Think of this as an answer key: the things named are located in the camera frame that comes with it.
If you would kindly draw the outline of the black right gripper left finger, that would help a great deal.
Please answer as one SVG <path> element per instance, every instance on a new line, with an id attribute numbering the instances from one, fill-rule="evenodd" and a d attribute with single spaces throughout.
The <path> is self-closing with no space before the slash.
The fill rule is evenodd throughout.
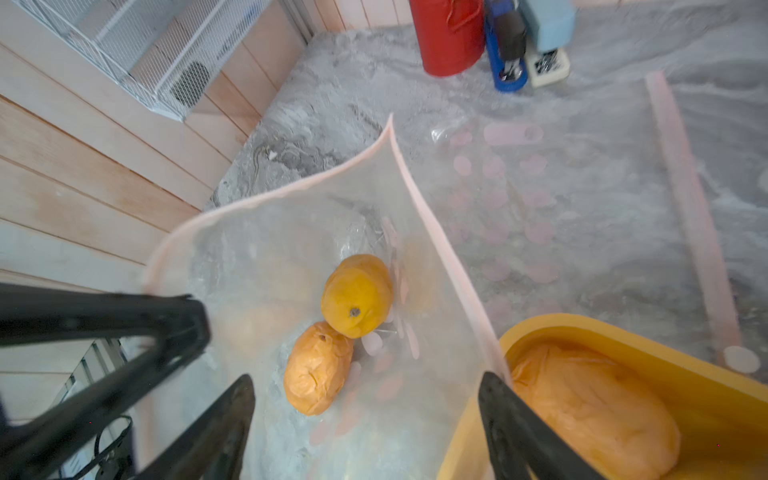
<path id="1" fill-rule="evenodd" d="M 240 376 L 139 479 L 238 479 L 256 404 L 252 379 Z"/>

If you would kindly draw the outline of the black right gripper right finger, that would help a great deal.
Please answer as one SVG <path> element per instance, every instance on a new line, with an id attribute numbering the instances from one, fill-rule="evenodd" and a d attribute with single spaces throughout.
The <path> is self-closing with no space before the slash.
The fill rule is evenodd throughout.
<path id="1" fill-rule="evenodd" d="M 483 374 L 478 404 L 497 479 L 599 479 L 495 373 Z"/>

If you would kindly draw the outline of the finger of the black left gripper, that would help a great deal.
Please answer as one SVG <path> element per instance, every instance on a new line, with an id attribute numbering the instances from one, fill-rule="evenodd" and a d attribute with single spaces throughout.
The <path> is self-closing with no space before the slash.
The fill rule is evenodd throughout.
<path id="1" fill-rule="evenodd" d="M 32 422 L 1 425 L 4 462 L 62 462 L 109 426 L 210 341 L 204 305 L 189 295 L 92 294 L 2 284 L 4 347 L 147 337 L 137 358 Z"/>

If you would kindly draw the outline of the clear zipper bag pink zip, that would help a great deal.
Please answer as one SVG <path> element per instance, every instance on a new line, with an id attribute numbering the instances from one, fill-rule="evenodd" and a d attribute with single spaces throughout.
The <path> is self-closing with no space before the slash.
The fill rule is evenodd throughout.
<path id="1" fill-rule="evenodd" d="M 327 278 L 359 253 L 388 267 L 393 306 L 357 341 L 338 397 L 308 417 L 285 397 L 286 362 L 322 318 Z M 506 376 L 507 365 L 392 125 L 342 165 L 181 225 L 152 255 L 142 289 L 201 301 L 211 339 L 138 403 L 140 467 L 246 374 L 256 404 L 245 479 L 491 477 L 478 390 L 485 372 Z"/>

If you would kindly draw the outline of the potato in tray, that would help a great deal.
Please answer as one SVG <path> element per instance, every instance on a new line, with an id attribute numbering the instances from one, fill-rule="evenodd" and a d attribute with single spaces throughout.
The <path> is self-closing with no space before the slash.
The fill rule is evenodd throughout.
<path id="1" fill-rule="evenodd" d="M 681 432 L 661 398 L 605 355 L 539 344 L 511 372 L 514 392 L 577 454 L 615 479 L 659 479 L 677 464 Z"/>

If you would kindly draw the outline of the yellow plastic tray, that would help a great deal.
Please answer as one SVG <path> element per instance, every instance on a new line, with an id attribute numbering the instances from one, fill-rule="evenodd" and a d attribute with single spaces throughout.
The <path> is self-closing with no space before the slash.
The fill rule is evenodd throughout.
<path id="1" fill-rule="evenodd" d="M 543 343 L 584 347 L 628 368 L 666 403 L 682 444 L 671 479 L 764 479 L 767 388 L 737 373 L 580 315 L 523 321 L 495 338 L 486 317 L 472 319 L 480 344 L 509 369 Z M 441 479 L 495 478 L 478 404 L 469 401 L 438 473 Z"/>

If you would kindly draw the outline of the red metal pencil bucket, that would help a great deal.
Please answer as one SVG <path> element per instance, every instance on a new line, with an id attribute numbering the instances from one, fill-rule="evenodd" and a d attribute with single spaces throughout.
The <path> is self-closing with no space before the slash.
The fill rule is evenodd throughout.
<path id="1" fill-rule="evenodd" d="M 457 75 L 485 49 L 481 0 L 410 0 L 423 68 L 434 77 Z"/>

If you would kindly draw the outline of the light blue stapler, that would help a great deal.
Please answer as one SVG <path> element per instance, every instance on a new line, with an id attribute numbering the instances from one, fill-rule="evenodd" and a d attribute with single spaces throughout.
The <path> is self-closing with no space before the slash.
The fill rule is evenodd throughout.
<path id="1" fill-rule="evenodd" d="M 527 29 L 528 82 L 541 88 L 564 81 L 571 70 L 565 47 L 573 37 L 576 8 L 570 0 L 520 0 L 519 11 Z"/>

